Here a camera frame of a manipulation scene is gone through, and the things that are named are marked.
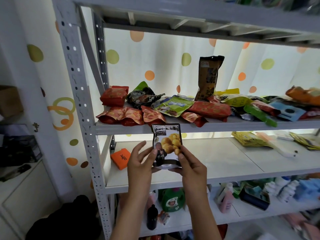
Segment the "person's right hand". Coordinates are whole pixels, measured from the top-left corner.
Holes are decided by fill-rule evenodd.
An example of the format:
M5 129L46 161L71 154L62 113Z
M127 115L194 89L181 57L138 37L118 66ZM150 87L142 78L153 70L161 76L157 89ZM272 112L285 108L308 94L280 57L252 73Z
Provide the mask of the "person's right hand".
M182 168L169 169L182 175L182 184L188 205L201 204L207 197L207 167L203 165L185 146L181 145L178 158Z

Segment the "green package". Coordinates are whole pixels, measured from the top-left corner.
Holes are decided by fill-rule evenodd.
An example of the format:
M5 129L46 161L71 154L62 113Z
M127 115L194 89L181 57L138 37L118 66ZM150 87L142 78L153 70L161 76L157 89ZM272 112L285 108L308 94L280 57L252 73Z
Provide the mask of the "green package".
M169 116L179 117L185 110L190 108L194 101L188 101L181 97L173 96L169 100L164 100L154 109Z
M254 117L257 117L259 120L266 123L268 126L277 127L278 123L271 119L269 115L259 109L257 106L253 104L247 104L243 107L243 110L249 114L252 114Z

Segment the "dark bottle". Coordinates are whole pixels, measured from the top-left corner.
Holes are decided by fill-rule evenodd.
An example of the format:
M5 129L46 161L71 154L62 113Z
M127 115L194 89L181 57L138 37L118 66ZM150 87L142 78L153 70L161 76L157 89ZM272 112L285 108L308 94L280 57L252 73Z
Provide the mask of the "dark bottle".
M154 230L157 227L158 209L153 204L146 214L146 226L149 230Z

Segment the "green ring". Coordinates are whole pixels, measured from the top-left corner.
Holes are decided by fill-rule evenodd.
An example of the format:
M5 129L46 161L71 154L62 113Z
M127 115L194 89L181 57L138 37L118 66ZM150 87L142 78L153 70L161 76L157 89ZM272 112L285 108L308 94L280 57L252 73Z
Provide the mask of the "green ring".
M75 110L76 110L76 104L75 104L75 101L70 98L70 97L60 97L60 98L57 98L56 100L54 100L53 102L53 106L57 106L58 103L60 103L61 101L70 101L72 103L72 109L70 110L70 112L66 113L66 112L62 112L60 110L55 110L55 112L59 115L70 115L72 114Z

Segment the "person's left hand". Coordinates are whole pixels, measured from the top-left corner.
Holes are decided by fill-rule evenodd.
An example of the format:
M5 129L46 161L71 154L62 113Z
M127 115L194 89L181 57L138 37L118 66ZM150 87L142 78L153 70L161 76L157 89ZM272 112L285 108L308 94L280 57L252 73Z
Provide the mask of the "person's left hand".
M160 170L152 167L158 153L157 149L150 147L139 153L146 143L146 141L142 141L136 145L128 161L128 194L134 200L147 201L150 192L151 175ZM146 161L142 163L144 157L148 154Z

